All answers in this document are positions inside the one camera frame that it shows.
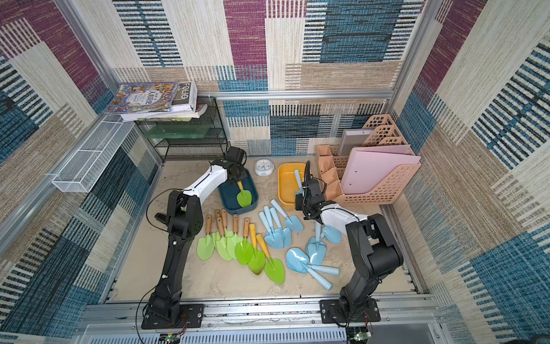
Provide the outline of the blue shovel diagonal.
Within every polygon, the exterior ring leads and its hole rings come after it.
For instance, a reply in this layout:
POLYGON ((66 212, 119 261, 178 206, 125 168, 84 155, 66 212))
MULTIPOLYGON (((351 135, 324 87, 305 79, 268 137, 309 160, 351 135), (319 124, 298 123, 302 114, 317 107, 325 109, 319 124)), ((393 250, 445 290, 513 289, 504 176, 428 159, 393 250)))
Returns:
POLYGON ((270 203, 276 209, 276 211, 283 216, 285 227, 288 227, 291 231, 294 231, 296 233, 302 232, 304 230, 304 225, 296 215, 288 216, 285 210, 279 205, 279 203, 275 199, 272 199, 270 203))

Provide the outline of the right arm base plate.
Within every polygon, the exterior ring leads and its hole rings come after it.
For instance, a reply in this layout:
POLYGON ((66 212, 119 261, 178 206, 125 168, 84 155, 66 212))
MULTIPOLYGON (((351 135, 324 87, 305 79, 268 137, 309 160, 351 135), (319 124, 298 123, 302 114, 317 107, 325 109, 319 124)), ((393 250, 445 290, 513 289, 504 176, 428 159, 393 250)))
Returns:
POLYGON ((343 305, 342 300, 323 299, 319 301, 320 314, 324 324, 344 326, 350 323, 380 322, 381 316, 377 301, 368 298, 359 305, 343 305))

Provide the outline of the dark teal storage box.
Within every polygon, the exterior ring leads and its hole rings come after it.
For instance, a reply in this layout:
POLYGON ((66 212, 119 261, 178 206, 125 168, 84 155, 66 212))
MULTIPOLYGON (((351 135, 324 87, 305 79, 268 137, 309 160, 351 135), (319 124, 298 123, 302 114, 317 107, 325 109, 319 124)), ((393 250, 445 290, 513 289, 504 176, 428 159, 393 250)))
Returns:
POLYGON ((239 202, 237 202, 237 195, 241 192, 241 189, 239 189, 237 183, 226 181, 218 187, 222 205, 230 215, 242 215, 248 212, 252 212, 257 207, 259 201, 258 191, 250 172, 247 169, 245 169, 245 172, 246 178, 242 181, 242 184, 245 190, 251 192, 252 203, 250 206, 241 207, 239 205, 239 202))

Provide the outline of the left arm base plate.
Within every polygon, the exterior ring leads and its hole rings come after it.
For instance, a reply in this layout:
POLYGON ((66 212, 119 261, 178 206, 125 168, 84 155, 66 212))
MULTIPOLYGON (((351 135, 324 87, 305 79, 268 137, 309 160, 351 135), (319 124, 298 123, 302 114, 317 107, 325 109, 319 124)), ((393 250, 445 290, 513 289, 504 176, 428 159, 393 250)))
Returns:
POLYGON ((174 304, 167 312, 155 311, 150 304, 145 307, 140 328, 143 330, 161 330, 169 328, 200 328, 204 313, 204 304, 174 304))

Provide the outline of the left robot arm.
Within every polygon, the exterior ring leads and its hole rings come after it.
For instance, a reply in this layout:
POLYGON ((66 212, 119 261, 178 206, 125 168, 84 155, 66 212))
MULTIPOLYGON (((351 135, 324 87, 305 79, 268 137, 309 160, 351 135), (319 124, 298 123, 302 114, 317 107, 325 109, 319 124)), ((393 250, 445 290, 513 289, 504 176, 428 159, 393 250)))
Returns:
POLYGON ((210 162, 209 169, 194 183, 170 192, 165 213, 156 218, 167 226, 168 250, 158 284, 146 304, 143 330, 177 328, 183 321, 180 309, 182 278, 190 246, 203 227, 202 204, 222 183, 246 178, 246 152, 230 146, 222 157, 210 162))

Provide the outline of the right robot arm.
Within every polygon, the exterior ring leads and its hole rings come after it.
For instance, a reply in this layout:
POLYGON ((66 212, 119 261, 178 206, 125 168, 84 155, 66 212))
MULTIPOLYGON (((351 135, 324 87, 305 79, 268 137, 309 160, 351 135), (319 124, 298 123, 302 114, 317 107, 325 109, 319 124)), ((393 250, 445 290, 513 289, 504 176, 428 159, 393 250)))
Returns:
POLYGON ((359 320, 362 316, 372 322, 379 321, 378 305, 372 294, 382 280, 404 262, 395 236, 384 216, 356 214, 334 201, 327 201, 328 186, 312 176, 310 167, 311 163, 306 162, 304 177, 299 182, 302 195, 296 197, 295 208, 303 213, 304 219, 346 234, 355 266, 351 280, 340 291, 338 308, 326 313, 346 322, 359 320))

